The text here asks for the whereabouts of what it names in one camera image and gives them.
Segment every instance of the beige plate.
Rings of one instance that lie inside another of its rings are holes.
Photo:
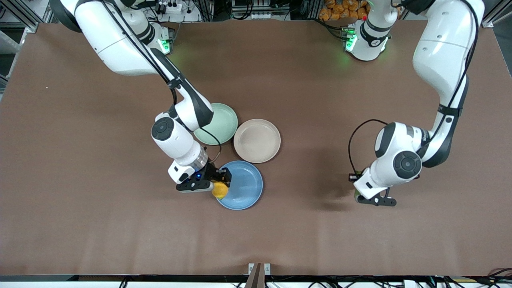
[[[277,154],[280,146],[279,130],[267,120],[244,122],[234,134],[234,149],[247,162],[266,162]]]

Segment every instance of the blue plate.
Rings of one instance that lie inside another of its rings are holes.
[[[222,166],[231,172],[231,186],[219,203],[231,210],[244,210],[254,205],[263,192],[263,178],[254,165],[232,161]]]

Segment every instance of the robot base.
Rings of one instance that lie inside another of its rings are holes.
[[[361,36],[361,25],[363,23],[363,20],[358,20],[348,26],[349,28],[354,29],[355,35],[345,43],[345,50],[359,60],[371,61],[377,58],[379,54],[384,51],[388,38],[381,43],[373,43],[376,46],[370,46]]]
[[[155,28],[155,38],[151,41],[147,46],[149,48],[155,48],[160,51],[164,55],[170,53],[172,49],[172,40],[169,37],[169,28],[164,27],[158,23],[150,23],[153,28]]]

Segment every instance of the black joint cap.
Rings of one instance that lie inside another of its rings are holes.
[[[158,119],[151,128],[151,136],[154,139],[164,141],[169,139],[174,129],[174,121],[172,118],[164,117]]]
[[[393,168],[402,179],[415,177],[421,170],[421,159],[412,151],[402,151],[395,156]]]

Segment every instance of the green led light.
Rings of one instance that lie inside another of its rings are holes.
[[[357,41],[357,35],[354,35],[350,40],[347,41],[346,49],[348,51],[352,51],[354,49],[354,44]]]
[[[160,48],[164,54],[167,54],[170,52],[169,45],[167,44],[167,40],[160,40],[158,39],[158,44],[160,45]]]

